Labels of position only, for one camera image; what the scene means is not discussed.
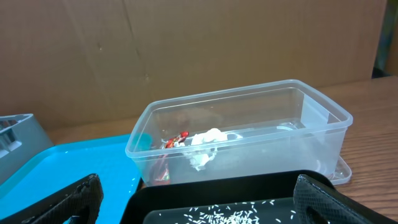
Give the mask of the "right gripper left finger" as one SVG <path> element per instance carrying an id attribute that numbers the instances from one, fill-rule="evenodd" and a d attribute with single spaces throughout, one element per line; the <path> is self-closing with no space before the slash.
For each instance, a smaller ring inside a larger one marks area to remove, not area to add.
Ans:
<path id="1" fill-rule="evenodd" d="M 1 224 L 94 224 L 104 198 L 97 174 L 90 174 L 1 220 Z"/>

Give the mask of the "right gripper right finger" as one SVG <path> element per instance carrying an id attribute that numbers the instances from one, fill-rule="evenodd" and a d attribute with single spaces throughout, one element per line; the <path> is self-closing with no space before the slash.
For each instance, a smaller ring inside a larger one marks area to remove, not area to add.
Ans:
<path id="1" fill-rule="evenodd" d="M 297 178 L 293 199 L 300 223 L 397 224 L 304 174 Z"/>

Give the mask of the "red snack wrapper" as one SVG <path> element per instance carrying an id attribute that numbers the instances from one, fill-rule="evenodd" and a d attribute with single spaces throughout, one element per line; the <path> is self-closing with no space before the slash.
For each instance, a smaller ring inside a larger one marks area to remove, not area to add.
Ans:
<path id="1" fill-rule="evenodd" d="M 183 131 L 173 138 L 170 138 L 164 146 L 164 149 L 184 146 L 186 138 L 190 133 Z M 170 184 L 169 163 L 167 161 L 168 155 L 163 154 L 158 157 L 155 164 L 150 170 L 150 183 L 152 185 L 168 185 Z"/>

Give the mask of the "white tissue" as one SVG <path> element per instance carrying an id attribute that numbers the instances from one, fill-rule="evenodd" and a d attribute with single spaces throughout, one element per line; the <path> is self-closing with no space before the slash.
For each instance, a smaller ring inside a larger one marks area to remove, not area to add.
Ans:
<path id="1" fill-rule="evenodd" d="M 189 151 L 183 152 L 192 168 L 196 171 L 205 170 L 205 165 L 212 161 L 217 154 L 215 143 L 227 141 L 227 134 L 217 128 L 212 128 L 205 133 L 200 133 L 192 137 Z"/>

